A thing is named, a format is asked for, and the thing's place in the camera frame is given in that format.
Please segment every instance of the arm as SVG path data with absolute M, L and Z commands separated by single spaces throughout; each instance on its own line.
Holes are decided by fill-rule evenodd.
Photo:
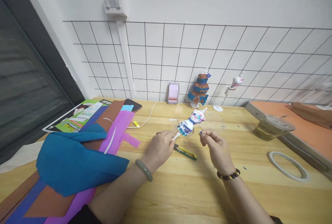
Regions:
M 150 147 L 141 159 L 143 164 L 154 173 L 172 154 L 174 133 L 163 131 L 151 140 Z M 101 223 L 119 223 L 135 192 L 147 181 L 142 170 L 134 164 L 107 189 L 93 199 L 90 210 Z
M 211 161 L 222 176 L 235 172 L 227 140 L 212 130 L 202 131 L 200 139 L 203 146 L 208 145 Z M 240 224 L 274 223 L 240 176 L 223 182 Z

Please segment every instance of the blue paper piece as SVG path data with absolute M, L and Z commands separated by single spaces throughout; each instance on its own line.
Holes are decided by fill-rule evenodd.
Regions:
M 39 218 L 23 218 L 28 211 L 32 203 L 35 202 L 38 195 L 43 191 L 46 184 L 38 180 L 37 183 L 31 188 L 30 192 L 23 199 L 17 209 L 11 214 L 11 216 L 5 222 L 6 224 L 43 224 L 46 221 L 45 217 Z
M 80 144 L 106 135 L 99 124 L 83 133 L 50 133 L 37 158 L 40 178 L 65 197 L 114 181 L 126 171 L 129 160 L 88 150 Z
M 121 111 L 131 112 L 133 108 L 134 108 L 134 105 L 123 105 L 122 108 L 121 108 Z
M 99 117 L 105 112 L 108 106 L 101 106 L 88 120 L 88 122 L 80 129 L 79 132 L 84 132 L 88 127 L 92 126 Z

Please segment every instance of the orange board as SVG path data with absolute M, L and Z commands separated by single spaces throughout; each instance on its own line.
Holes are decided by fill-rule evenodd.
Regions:
M 292 134 L 332 162 L 332 130 L 303 119 L 291 110 L 291 106 L 288 103 L 264 101 L 251 101 L 250 103 L 264 114 L 271 114 L 277 117 L 286 115 L 287 117 L 284 117 L 284 119 L 296 127 Z

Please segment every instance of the glass cup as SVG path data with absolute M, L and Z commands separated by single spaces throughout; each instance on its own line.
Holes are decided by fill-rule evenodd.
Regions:
M 265 115 L 258 126 L 254 129 L 254 134 L 262 140 L 270 141 L 279 136 L 285 135 L 296 128 L 293 124 L 273 115 Z

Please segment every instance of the hand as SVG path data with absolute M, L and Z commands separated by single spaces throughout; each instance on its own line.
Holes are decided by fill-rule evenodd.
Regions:
M 202 131 L 200 134 L 202 146 L 208 145 L 213 165 L 222 176 L 235 172 L 227 140 L 212 130 Z
M 152 138 L 148 151 L 141 159 L 151 173 L 163 165 L 172 154 L 175 140 L 171 139 L 174 136 L 171 131 L 162 131 Z

